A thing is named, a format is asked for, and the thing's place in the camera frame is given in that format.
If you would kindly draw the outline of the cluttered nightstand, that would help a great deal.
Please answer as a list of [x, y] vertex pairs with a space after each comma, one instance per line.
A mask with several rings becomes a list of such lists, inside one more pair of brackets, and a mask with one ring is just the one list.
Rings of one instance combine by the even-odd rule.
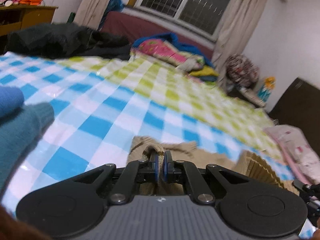
[[233, 98], [251, 103], [255, 108], [264, 108], [266, 103], [261, 100], [250, 88], [231, 86], [227, 89], [227, 95]]

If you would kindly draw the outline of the beige brown striped sweater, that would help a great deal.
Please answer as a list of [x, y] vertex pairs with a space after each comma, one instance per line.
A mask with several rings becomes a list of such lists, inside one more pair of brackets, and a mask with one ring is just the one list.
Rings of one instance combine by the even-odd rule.
[[205, 168], [208, 164], [216, 164], [229, 170], [238, 172], [259, 182], [265, 182], [286, 189], [296, 195], [298, 190], [292, 185], [292, 180], [282, 180], [276, 172], [261, 156], [256, 153], [244, 150], [235, 163], [227, 158], [227, 155], [210, 153], [197, 146], [195, 141], [182, 142], [180, 144], [159, 143], [148, 136], [135, 136], [131, 142], [131, 148], [127, 162], [147, 159], [151, 151], [162, 154], [170, 151], [173, 160], [190, 161], [198, 168]]

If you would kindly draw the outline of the blue knitted garment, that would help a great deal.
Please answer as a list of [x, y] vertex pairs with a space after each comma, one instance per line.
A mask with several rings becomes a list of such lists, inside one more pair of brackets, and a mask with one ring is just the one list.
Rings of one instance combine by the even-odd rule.
[[0, 116], [9, 115], [24, 104], [23, 92], [18, 87], [1, 86]]

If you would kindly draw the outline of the maroon sofa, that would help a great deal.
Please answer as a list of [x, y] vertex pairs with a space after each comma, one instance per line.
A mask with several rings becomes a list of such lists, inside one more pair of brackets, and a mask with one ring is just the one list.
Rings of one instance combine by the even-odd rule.
[[213, 55], [213, 49], [192, 38], [190, 31], [187, 31], [187, 34], [179, 34], [156, 23], [123, 12], [109, 12], [100, 31], [125, 36], [131, 43], [147, 36], [174, 33], [180, 42], [196, 46], [208, 59], [211, 60]]

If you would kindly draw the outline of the pink pillow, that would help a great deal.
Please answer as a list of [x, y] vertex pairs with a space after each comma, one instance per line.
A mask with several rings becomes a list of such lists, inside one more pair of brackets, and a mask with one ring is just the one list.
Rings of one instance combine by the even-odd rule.
[[319, 156], [301, 129], [278, 125], [264, 131], [278, 144], [296, 178], [305, 184], [319, 184]]

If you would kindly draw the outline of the blue yellow toy box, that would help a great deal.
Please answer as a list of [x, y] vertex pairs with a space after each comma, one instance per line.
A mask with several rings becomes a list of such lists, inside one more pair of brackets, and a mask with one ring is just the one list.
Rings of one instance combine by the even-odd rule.
[[258, 91], [258, 97], [263, 102], [267, 102], [268, 98], [270, 97], [270, 94], [272, 90], [275, 87], [276, 79], [273, 76], [266, 77], [263, 81], [263, 85], [260, 87]]

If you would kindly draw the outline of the right beige curtain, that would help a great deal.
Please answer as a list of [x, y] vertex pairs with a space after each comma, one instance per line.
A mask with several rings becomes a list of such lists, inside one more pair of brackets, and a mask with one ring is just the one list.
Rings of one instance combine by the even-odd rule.
[[267, 0], [230, 0], [214, 33], [212, 62], [219, 73], [217, 85], [226, 88], [227, 59], [241, 54], [265, 9]]

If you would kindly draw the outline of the beige curtain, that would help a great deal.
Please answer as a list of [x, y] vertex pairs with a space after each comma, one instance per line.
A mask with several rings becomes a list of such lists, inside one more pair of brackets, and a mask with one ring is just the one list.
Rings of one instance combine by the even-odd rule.
[[214, 33], [212, 62], [219, 73], [217, 85], [226, 88], [227, 59], [241, 54], [265, 9], [267, 0], [230, 0]]
[[82, 0], [74, 23], [97, 30], [110, 0]]

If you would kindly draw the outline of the left beige curtain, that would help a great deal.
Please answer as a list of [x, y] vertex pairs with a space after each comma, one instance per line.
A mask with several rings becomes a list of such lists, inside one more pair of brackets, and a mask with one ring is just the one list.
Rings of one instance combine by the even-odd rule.
[[97, 30], [110, 0], [82, 0], [74, 23]]

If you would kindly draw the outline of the wooden desk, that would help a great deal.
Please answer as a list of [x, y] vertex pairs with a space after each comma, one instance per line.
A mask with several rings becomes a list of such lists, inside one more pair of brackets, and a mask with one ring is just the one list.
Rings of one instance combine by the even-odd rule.
[[58, 7], [42, 5], [1, 6], [1, 36], [41, 23], [51, 23]]

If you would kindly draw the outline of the barred window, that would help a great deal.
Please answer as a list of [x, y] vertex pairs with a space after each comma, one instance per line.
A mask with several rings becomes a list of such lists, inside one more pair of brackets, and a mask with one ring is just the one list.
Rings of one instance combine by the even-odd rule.
[[213, 39], [230, 0], [137, 0], [135, 7]]

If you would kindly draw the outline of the blue bag by curtain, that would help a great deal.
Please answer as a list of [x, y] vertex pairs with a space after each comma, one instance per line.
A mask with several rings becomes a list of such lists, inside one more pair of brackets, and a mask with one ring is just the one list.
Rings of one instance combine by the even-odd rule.
[[99, 27], [98, 29], [100, 30], [103, 25], [104, 25], [104, 22], [106, 20], [106, 17], [108, 15], [109, 12], [111, 11], [122, 11], [124, 9], [124, 3], [122, 2], [122, 0], [110, 0], [104, 13], [103, 13], [103, 16], [101, 18], [101, 21], [99, 23]]

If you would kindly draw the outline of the teal knitted garment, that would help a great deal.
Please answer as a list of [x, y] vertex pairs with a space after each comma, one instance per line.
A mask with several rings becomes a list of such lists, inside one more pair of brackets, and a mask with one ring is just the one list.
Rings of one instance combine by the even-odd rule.
[[54, 121], [48, 102], [24, 105], [1, 118], [1, 192], [41, 133]]

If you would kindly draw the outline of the dark wooden headboard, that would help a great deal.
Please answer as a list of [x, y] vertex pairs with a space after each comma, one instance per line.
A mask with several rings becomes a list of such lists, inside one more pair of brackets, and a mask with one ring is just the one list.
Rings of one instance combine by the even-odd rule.
[[312, 149], [319, 154], [320, 91], [307, 81], [296, 78], [268, 113], [280, 125], [298, 127]]

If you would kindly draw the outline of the colourful pink blue blanket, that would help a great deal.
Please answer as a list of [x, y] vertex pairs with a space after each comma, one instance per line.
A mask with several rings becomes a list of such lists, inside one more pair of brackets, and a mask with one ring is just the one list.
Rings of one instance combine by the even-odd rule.
[[196, 46], [180, 42], [175, 33], [139, 38], [133, 43], [132, 50], [166, 62], [203, 82], [215, 82], [219, 77], [208, 57]]

